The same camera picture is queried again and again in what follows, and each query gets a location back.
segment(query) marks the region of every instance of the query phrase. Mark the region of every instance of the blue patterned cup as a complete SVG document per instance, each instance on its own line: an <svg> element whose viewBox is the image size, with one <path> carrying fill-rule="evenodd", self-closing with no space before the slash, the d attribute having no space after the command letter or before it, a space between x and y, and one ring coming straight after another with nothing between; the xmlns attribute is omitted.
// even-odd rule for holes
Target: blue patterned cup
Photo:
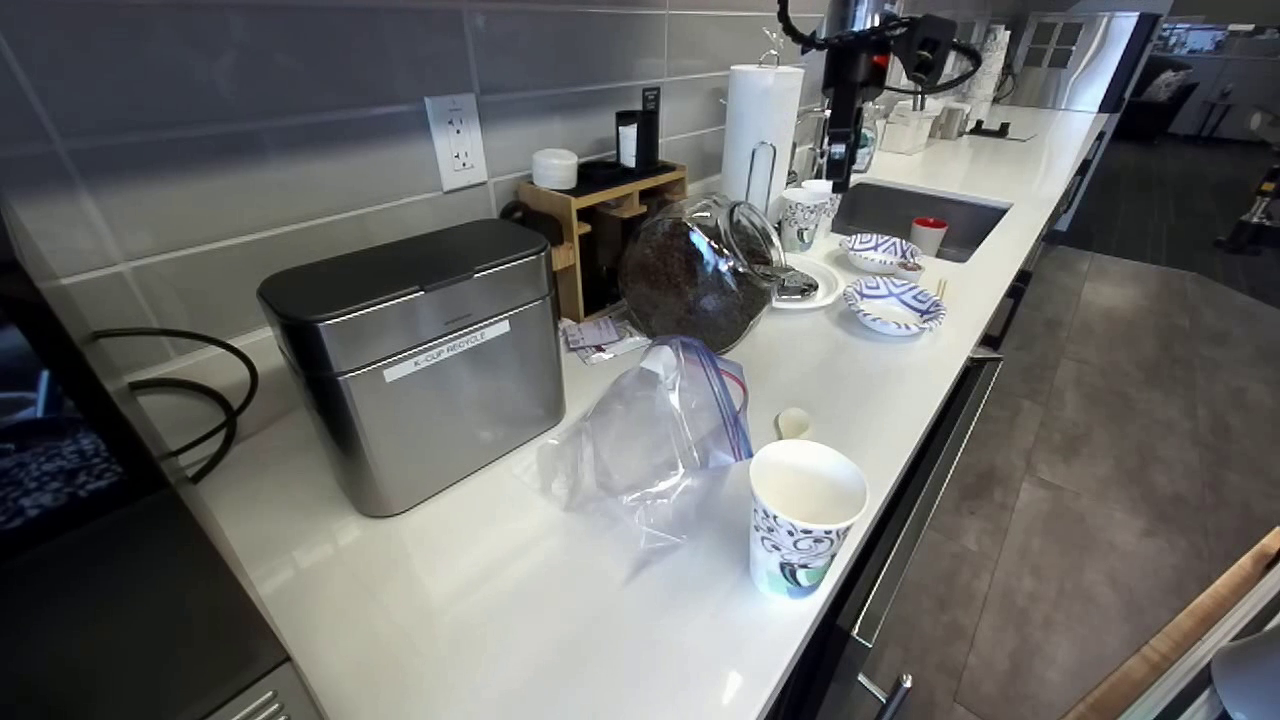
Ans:
<svg viewBox="0 0 1280 720"><path fill-rule="evenodd" d="M814 597L867 502L866 471L829 445L779 440L753 455L753 578Z"/></svg>

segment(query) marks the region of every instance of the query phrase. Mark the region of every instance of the electrical outlet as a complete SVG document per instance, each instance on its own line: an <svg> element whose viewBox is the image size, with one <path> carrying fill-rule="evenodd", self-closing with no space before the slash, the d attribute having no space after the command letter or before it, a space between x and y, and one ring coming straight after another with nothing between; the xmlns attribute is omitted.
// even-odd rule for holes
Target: electrical outlet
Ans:
<svg viewBox="0 0 1280 720"><path fill-rule="evenodd" d="M427 96L432 142L446 189L486 182L486 134L476 96Z"/></svg>

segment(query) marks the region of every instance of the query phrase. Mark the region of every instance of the kitchen sink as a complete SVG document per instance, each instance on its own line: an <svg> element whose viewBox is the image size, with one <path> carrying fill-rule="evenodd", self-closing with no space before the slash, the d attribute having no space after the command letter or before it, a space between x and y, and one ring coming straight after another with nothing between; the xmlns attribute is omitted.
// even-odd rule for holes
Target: kitchen sink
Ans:
<svg viewBox="0 0 1280 720"><path fill-rule="evenodd" d="M1007 205L972 205L957 196L929 196L929 193L910 193L890 182L852 182L841 199L832 232L914 236L914 217L945 217L949 236L936 254L964 263L991 236L1004 211Z"/></svg>

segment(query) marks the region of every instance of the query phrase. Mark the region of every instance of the wooden spice rack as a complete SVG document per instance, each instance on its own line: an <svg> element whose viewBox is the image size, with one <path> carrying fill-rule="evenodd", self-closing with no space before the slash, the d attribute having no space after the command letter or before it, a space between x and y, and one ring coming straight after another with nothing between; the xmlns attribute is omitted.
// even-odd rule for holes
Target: wooden spice rack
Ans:
<svg viewBox="0 0 1280 720"><path fill-rule="evenodd" d="M584 211L604 211L612 221L639 221L657 199L685 199L685 193L690 193L690 176L675 162L651 176L584 193L584 196L543 193L533 178L517 178L517 199L529 205L533 211L556 217L565 229L565 243L553 246L560 316L574 316L574 318L589 316L580 246L592 241L592 223L584 221Z"/></svg>

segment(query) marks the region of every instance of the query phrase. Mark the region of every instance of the dark gray floor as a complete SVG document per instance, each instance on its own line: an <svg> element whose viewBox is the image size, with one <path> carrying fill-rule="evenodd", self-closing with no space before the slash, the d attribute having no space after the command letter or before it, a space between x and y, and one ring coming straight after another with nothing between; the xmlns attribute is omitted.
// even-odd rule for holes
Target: dark gray floor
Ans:
<svg viewBox="0 0 1280 720"><path fill-rule="evenodd" d="M1046 254L867 659L916 675L910 720L1066 714L1280 519L1280 263L1213 246L1266 162L1120 142L1074 241L1155 263Z"/></svg>
<svg viewBox="0 0 1280 720"><path fill-rule="evenodd" d="M1267 251L1213 246L1216 236L1233 232L1267 162L1273 153L1266 142L1111 142L1070 243L1190 268L1280 303L1277 243Z"/></svg>

